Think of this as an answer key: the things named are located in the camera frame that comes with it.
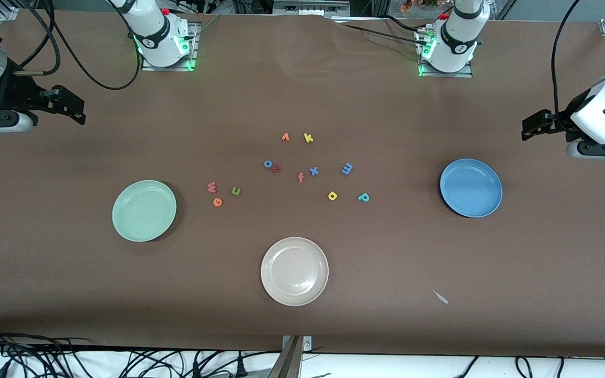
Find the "brown table cover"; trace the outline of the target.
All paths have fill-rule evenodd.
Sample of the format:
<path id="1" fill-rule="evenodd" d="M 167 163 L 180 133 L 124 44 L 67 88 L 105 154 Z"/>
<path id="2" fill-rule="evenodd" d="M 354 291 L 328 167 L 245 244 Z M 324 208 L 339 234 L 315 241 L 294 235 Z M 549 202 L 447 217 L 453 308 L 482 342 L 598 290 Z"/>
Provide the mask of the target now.
<path id="1" fill-rule="evenodd" d="M 605 160 L 569 157 L 564 134 L 520 138 L 523 119 L 552 106 L 557 28 L 488 23 L 464 79 L 419 77 L 404 41 L 314 15 L 221 15 L 195 71 L 144 71 L 121 91 L 96 86 L 62 48 L 60 69 L 37 81 L 84 98 L 86 124 L 41 113 L 30 132 L 0 134 L 0 332 L 605 355 Z M 502 182 L 487 217 L 443 201 L 440 174 L 461 159 Z M 165 234 L 137 243 L 111 211 L 142 180 L 168 185 L 178 207 Z M 264 254 L 287 237 L 312 240 L 329 263 L 307 306 L 277 303 L 261 282 Z"/>

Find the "grey metal bar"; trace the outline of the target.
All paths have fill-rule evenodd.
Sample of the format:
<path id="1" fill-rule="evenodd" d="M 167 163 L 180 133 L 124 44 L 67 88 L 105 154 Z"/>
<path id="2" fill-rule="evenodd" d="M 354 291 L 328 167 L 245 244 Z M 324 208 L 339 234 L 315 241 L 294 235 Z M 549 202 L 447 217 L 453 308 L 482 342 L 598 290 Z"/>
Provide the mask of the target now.
<path id="1" fill-rule="evenodd" d="M 267 378 L 299 378 L 305 339 L 302 335 L 287 337 L 284 347 Z"/>

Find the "blue plate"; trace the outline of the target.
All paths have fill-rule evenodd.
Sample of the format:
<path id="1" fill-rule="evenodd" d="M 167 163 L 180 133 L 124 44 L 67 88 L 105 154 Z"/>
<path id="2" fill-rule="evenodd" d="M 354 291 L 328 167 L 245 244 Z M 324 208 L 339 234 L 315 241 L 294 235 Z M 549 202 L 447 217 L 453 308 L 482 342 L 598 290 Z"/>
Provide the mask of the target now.
<path id="1" fill-rule="evenodd" d="M 451 210 L 468 218 L 491 215 L 503 200 L 503 186 L 497 173 L 483 161 L 474 159 L 449 163 L 440 174 L 439 191 Z"/>

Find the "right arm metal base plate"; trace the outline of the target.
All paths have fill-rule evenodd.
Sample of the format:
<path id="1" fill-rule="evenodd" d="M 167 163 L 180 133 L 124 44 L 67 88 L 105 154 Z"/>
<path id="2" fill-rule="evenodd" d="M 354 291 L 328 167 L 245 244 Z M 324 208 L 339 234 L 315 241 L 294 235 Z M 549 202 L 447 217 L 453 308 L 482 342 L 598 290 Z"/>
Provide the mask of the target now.
<path id="1" fill-rule="evenodd" d="M 202 24 L 167 15 L 168 33 L 159 41 L 137 37 L 144 71 L 194 71 Z"/>

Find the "orange flowers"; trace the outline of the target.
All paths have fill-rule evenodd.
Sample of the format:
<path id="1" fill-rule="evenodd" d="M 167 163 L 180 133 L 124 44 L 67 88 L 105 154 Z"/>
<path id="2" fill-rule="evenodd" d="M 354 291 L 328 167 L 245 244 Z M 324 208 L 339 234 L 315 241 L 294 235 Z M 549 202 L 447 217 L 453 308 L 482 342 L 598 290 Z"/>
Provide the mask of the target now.
<path id="1" fill-rule="evenodd" d="M 441 0 L 401 0 L 399 9 L 402 14 L 408 14 L 410 10 L 430 10 L 440 6 Z"/>

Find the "silver table edge bracket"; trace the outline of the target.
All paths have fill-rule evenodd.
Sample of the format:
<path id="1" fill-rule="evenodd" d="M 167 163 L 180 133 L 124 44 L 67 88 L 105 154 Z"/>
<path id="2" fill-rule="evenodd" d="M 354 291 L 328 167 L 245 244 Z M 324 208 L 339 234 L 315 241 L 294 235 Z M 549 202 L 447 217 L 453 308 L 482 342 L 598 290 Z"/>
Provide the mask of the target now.
<path id="1" fill-rule="evenodd" d="M 284 335 L 283 336 L 283 349 L 286 347 L 286 345 L 288 344 L 288 341 L 290 340 L 290 338 L 292 338 L 290 335 Z M 311 352 L 312 351 L 312 336 L 311 335 L 303 335 L 303 337 L 301 337 L 302 339 L 302 344 L 303 344 L 303 352 Z"/>

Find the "beige plate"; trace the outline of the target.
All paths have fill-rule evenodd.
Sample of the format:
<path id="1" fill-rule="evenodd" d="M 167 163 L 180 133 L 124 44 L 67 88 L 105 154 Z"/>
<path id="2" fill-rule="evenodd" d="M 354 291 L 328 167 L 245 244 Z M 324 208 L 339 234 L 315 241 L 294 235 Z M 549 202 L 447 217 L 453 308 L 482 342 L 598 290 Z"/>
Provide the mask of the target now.
<path id="1" fill-rule="evenodd" d="M 324 251 L 304 237 L 287 237 L 273 243 L 264 254 L 261 282 L 277 303 L 307 306 L 326 289 L 329 263 Z"/>

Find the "green plate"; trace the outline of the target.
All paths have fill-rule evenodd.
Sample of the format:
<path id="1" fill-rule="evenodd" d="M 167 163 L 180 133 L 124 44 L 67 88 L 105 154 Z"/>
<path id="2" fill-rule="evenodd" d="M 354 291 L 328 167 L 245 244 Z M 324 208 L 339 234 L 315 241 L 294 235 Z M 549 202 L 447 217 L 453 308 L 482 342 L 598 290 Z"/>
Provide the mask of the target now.
<path id="1" fill-rule="evenodd" d="M 157 239 L 177 215 L 172 189 L 156 180 L 142 180 L 123 189 L 113 205 L 111 222 L 116 232 L 131 242 Z"/>

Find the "grey metal box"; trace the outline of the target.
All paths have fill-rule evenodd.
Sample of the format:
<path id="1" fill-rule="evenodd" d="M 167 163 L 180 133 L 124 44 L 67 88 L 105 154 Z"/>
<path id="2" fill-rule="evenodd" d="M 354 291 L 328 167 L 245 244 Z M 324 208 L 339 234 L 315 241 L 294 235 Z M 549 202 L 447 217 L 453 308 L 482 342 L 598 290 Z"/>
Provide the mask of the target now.
<path id="1" fill-rule="evenodd" d="M 273 0 L 273 15 L 321 15 L 350 17 L 350 0 Z"/>

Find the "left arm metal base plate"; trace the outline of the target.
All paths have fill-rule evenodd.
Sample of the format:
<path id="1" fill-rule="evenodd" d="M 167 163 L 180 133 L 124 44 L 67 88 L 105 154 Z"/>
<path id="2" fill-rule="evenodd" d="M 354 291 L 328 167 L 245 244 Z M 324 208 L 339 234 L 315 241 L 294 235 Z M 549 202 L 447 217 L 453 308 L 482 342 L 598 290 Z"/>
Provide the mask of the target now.
<path id="1" fill-rule="evenodd" d="M 422 41 L 422 45 L 417 47 L 418 56 L 418 71 L 419 76 L 430 76 L 430 77 L 444 77 L 444 78 L 472 78 L 473 71 L 471 63 L 468 61 L 464 67 L 457 72 L 443 72 L 433 67 L 426 58 L 431 54 L 433 48 L 437 45 L 437 41 L 434 37 L 434 31 L 427 28 L 418 28 L 417 31 L 413 32 L 415 41 Z"/>

